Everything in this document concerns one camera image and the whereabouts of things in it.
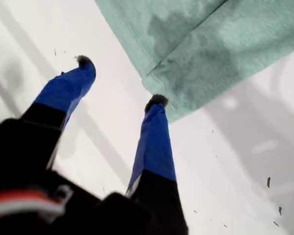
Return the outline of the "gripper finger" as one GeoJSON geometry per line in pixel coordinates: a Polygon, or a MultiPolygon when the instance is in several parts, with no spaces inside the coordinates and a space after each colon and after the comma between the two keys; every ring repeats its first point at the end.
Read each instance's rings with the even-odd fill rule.
{"type": "Polygon", "coordinates": [[[145,106],[127,196],[147,209],[167,235],[186,235],[188,226],[178,193],[165,107],[155,94],[145,106]]]}
{"type": "Polygon", "coordinates": [[[62,132],[81,99],[96,78],[96,68],[84,55],[76,57],[77,68],[62,72],[42,88],[21,117],[28,133],[62,132]]]}

